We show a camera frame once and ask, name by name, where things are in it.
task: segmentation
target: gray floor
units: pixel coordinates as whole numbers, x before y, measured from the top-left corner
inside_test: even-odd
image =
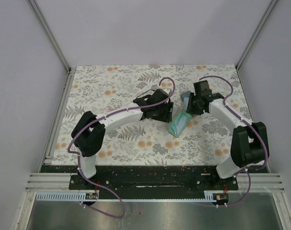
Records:
[[[240,195],[231,195],[232,199]],[[95,207],[119,215],[118,202]],[[271,195],[249,194],[235,207],[216,209],[195,203],[126,203],[126,217],[116,220],[77,202],[37,201],[28,230],[280,230]]]

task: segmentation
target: leaf pattern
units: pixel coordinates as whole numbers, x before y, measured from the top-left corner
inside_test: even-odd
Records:
[[[234,94],[230,106],[246,118],[250,112],[234,65],[125,65],[78,66],[64,110],[53,165],[76,165],[77,157],[67,153],[71,132],[85,111],[105,115],[108,111],[129,105],[147,90],[172,88],[163,77],[171,77],[176,90],[171,100],[173,111],[180,105],[180,94],[194,91],[193,83],[208,75],[229,80]],[[219,79],[207,79],[213,92],[226,96],[229,86]],[[168,133],[166,123],[143,120],[106,133],[97,154],[97,165],[215,165],[229,156],[232,137],[214,116],[203,114],[191,119],[179,138]]]

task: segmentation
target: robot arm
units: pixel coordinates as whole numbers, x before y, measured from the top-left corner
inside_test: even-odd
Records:
[[[249,123],[260,135],[269,155],[267,130],[262,122],[253,123],[247,118],[231,113],[224,105],[224,97],[219,93],[212,93],[206,80],[194,83],[194,89],[195,95],[190,93],[189,96],[187,113],[191,115],[210,113],[225,124],[233,135],[231,156],[216,167],[220,178],[231,177],[240,169],[265,159],[265,151],[259,139],[243,120]]]
[[[113,129],[122,125],[151,118],[153,120],[170,122],[172,119],[173,102],[145,108],[147,105],[153,105],[168,98],[168,94],[162,89],[157,89],[153,94],[147,94],[143,97],[137,97],[127,108],[120,108],[112,111],[106,117],[94,123],[90,128],[83,131],[74,142],[74,145],[80,152],[80,164],[87,178],[96,174],[95,161],[96,153],[101,149],[104,135]],[[72,138],[81,131],[87,124],[97,119],[91,111],[85,112],[74,130],[71,133]]]

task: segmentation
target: wall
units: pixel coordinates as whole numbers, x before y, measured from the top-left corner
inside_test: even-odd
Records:
[[[239,73],[254,117],[267,125],[269,164],[291,205],[291,0],[277,4]]]
[[[270,0],[37,0],[71,66],[235,64]]]
[[[65,71],[25,0],[0,0],[0,230],[43,153]]]

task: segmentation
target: table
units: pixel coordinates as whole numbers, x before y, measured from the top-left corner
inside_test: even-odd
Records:
[[[77,156],[67,153],[71,132],[85,111],[96,115],[127,106],[149,89],[157,89],[160,79],[171,77],[176,90],[173,111],[180,105],[180,94],[194,92],[193,83],[208,75],[224,77],[234,87],[227,102],[246,118],[251,118],[234,65],[122,65],[78,66],[59,135],[52,165],[77,165]],[[207,79],[213,93],[226,96],[229,86],[220,79]],[[172,88],[164,80],[161,88]],[[143,120],[105,135],[97,153],[97,165],[217,165],[230,154],[230,132],[214,116],[194,117],[181,136],[175,138],[166,123]]]

